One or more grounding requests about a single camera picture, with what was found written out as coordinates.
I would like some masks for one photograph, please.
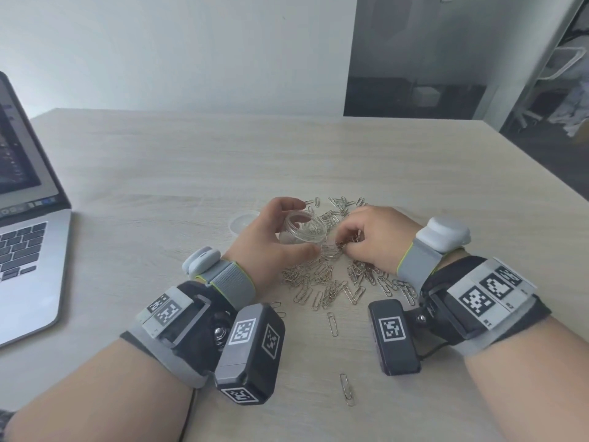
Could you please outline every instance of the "light wood tabletop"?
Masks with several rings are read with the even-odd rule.
[[[23,406],[109,344],[184,280],[186,256],[226,249],[229,219],[274,196],[319,196],[321,210],[328,197],[363,196],[422,222],[454,215],[471,228],[472,253],[519,270],[589,337],[589,204],[482,122],[54,110],[33,125],[76,214],[63,319],[0,349],[0,408]],[[366,306],[385,296],[368,287],[357,306],[335,301],[335,338],[321,309],[294,304],[284,286],[263,292],[287,313],[274,396],[239,407],[208,386],[186,440],[503,440],[452,350],[417,375],[381,373]]]

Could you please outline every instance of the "gray strap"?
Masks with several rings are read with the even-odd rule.
[[[438,266],[438,263],[444,255],[425,245],[418,238],[413,239],[413,245],[401,261],[401,266],[397,270],[397,277],[402,281],[407,281],[417,293],[427,281],[432,271]]]
[[[199,277],[219,290],[237,311],[251,304],[256,296],[252,280],[236,262],[221,259]]]
[[[519,308],[510,313],[510,315],[501,321],[497,326],[488,330],[482,335],[477,336],[473,339],[468,339],[455,346],[452,346],[462,356],[475,355],[486,349],[493,344],[501,335],[504,335],[509,329],[511,329],[519,320],[534,306],[536,303],[536,297],[531,296],[519,306]]]
[[[180,357],[175,356],[172,350],[164,346],[161,341],[151,338],[140,323],[134,322],[129,328],[129,333],[143,344],[145,348],[182,383],[195,389],[200,389],[204,386],[207,377],[203,377],[192,369],[187,362]]]

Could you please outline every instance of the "laptop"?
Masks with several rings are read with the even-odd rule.
[[[0,72],[0,347],[60,315],[71,205]]]

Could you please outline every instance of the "cable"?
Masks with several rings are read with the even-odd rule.
[[[184,436],[186,435],[186,429],[188,428],[188,420],[190,419],[190,414],[192,413],[192,406],[194,405],[194,398],[196,397],[196,389],[192,390],[192,395],[190,396],[190,403],[188,404],[188,411],[186,413],[186,420],[184,420],[184,426],[182,427],[182,432],[180,433],[180,438],[178,442],[182,442],[184,440]]]
[[[437,345],[435,348],[433,348],[432,350],[430,350],[429,352],[426,352],[423,355],[418,355],[419,356],[419,360],[423,361],[424,359],[434,355],[436,352],[438,352],[439,349],[446,347],[446,346],[450,346],[450,343],[448,341],[445,341],[439,345]]]

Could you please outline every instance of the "glass jar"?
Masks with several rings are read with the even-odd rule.
[[[306,210],[291,211],[284,219],[280,243],[321,243],[328,235],[328,226],[321,217]]]

